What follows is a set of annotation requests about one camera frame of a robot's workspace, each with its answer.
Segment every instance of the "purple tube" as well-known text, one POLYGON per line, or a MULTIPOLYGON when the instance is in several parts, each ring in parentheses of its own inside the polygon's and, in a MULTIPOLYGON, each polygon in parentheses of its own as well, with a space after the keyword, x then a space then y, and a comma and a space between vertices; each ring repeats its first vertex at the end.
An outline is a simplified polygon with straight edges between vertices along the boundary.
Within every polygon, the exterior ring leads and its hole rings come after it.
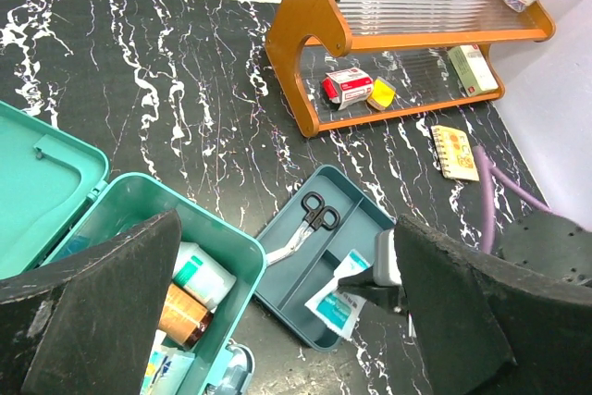
POLYGON ((493 190, 493 176, 499 179, 504 186, 508 187, 518 195, 520 199, 527 204, 532 205, 538 210, 547 213, 551 212, 545 204, 541 203, 537 198, 521 189, 515 182, 508 178, 501 170, 493 165, 491 160, 487 157, 485 149, 477 145, 473 148, 473 155, 475 157, 475 164, 477 172, 479 173, 479 182, 481 182, 481 241, 479 248, 482 252, 491 254, 493 249, 493 241, 496 236, 496 208, 494 201, 493 190))

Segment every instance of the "white bottle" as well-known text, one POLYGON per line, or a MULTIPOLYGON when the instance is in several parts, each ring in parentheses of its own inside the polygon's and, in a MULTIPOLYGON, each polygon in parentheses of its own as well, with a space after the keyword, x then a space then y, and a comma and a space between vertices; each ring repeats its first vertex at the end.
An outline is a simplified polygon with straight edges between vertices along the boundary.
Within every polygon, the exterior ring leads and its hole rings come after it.
POLYGON ((173 281, 208 310, 214 310, 222 302, 236 280, 196 243, 180 244, 173 281))

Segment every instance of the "shelf rack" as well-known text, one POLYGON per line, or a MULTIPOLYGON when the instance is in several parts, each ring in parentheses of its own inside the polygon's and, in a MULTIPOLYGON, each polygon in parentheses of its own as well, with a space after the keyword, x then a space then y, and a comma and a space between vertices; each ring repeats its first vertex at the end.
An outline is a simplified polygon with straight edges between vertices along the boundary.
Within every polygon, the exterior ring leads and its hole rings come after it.
POLYGON ((535 2, 514 13, 502 0, 282 0, 265 40, 276 72, 302 134, 312 137, 333 130, 392 117, 498 99, 499 88, 474 97, 431 100, 424 104, 394 104, 385 111, 366 105, 355 113, 323 113, 309 99, 302 83, 301 55, 305 47, 322 45, 332 57, 385 51, 434 49, 442 52, 461 44, 477 44, 491 68, 489 47, 509 41, 545 41, 555 32, 553 19, 535 2))

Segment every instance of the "green lid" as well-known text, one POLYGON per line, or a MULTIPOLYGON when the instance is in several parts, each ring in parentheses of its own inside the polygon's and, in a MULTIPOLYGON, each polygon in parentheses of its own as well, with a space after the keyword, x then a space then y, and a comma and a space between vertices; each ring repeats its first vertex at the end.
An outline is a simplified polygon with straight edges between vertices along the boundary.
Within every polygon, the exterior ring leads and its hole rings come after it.
POLYGON ((100 150, 0 101, 0 279, 36 265, 108 172, 100 150))

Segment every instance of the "amber pill bottle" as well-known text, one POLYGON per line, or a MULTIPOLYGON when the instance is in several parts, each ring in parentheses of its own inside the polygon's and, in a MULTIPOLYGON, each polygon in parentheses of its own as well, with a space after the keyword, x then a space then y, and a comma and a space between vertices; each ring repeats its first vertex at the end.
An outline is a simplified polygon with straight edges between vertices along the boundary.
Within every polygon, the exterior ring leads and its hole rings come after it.
POLYGON ((175 284, 168 286, 158 328, 177 344, 192 348, 202 337, 214 315, 175 284))

